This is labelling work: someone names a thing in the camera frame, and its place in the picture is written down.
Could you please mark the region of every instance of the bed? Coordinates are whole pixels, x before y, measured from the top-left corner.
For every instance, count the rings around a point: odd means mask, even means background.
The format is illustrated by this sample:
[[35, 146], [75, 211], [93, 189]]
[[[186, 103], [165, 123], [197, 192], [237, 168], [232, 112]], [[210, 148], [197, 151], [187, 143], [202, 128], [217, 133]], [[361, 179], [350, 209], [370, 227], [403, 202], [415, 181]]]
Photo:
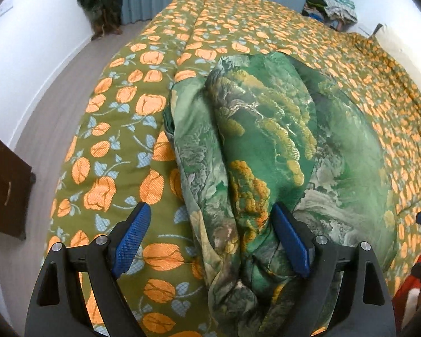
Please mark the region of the bed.
[[[266, 0], [173, 0], [104, 69], [72, 140], [52, 203], [47, 248], [88, 244], [138, 201], [152, 222], [119, 285], [147, 336], [222, 336], [207, 308], [163, 109], [175, 82], [207, 75], [219, 57], [281, 51], [321, 70], [364, 113], [383, 149], [392, 189], [395, 257], [385, 278], [399, 288], [421, 252], [421, 94], [374, 39], [338, 33]], [[91, 321], [106, 333], [86, 274]]]

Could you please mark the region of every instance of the wall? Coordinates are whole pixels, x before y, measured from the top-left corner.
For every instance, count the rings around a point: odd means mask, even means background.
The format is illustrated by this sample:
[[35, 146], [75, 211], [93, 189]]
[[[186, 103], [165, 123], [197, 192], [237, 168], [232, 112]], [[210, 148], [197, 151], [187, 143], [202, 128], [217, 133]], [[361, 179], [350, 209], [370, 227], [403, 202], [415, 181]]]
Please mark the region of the wall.
[[421, 12], [412, 0], [352, 0], [356, 5], [360, 27], [372, 33], [378, 23], [391, 26], [408, 45], [421, 70]]
[[0, 139], [11, 149], [45, 91], [90, 41], [76, 0], [4, 0], [0, 16]]

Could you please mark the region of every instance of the red fabric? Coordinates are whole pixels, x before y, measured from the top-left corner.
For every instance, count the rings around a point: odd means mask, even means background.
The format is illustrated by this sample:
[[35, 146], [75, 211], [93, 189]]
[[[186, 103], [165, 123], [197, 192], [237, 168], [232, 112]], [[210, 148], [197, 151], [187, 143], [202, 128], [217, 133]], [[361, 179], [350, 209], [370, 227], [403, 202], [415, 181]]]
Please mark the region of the red fabric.
[[[421, 256], [418, 258], [417, 262], [421, 262]], [[395, 311], [395, 323], [396, 323], [396, 331], [401, 330], [402, 319], [404, 318], [405, 313], [405, 303], [407, 302], [407, 296], [409, 295], [409, 291], [411, 289], [420, 289], [421, 282], [419, 279], [415, 278], [412, 275], [409, 275], [401, 287], [396, 292], [395, 296], [393, 297], [393, 309]]]

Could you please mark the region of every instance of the gray floor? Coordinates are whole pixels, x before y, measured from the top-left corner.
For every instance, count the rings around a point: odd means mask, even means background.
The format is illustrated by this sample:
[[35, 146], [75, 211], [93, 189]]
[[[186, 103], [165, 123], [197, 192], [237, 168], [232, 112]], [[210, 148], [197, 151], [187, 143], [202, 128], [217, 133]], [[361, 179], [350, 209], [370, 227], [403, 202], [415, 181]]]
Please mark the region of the gray floor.
[[29, 118], [15, 152], [33, 167], [33, 187], [27, 239], [0, 234], [0, 283], [11, 323], [23, 336], [29, 299], [39, 272], [50, 208], [59, 170], [88, 98], [104, 66], [145, 22], [123, 27], [123, 35], [109, 35], [88, 44], [47, 90]]

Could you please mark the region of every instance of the metal screw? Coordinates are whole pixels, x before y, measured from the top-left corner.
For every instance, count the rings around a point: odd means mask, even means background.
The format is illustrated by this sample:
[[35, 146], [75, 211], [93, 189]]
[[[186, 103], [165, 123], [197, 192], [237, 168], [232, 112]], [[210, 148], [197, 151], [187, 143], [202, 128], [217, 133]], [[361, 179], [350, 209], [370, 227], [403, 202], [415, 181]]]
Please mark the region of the metal screw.
[[97, 244], [105, 244], [106, 242], [108, 242], [108, 237], [105, 235], [100, 235], [95, 239], [95, 242], [97, 242]]
[[326, 244], [327, 243], [327, 238], [323, 235], [316, 236], [315, 240], [317, 241], [318, 244]]
[[54, 245], [52, 245], [52, 250], [55, 252], [58, 252], [62, 248], [61, 242], [56, 242]]
[[369, 251], [371, 249], [371, 244], [368, 242], [362, 242], [360, 243], [360, 247], [362, 247], [365, 251]]

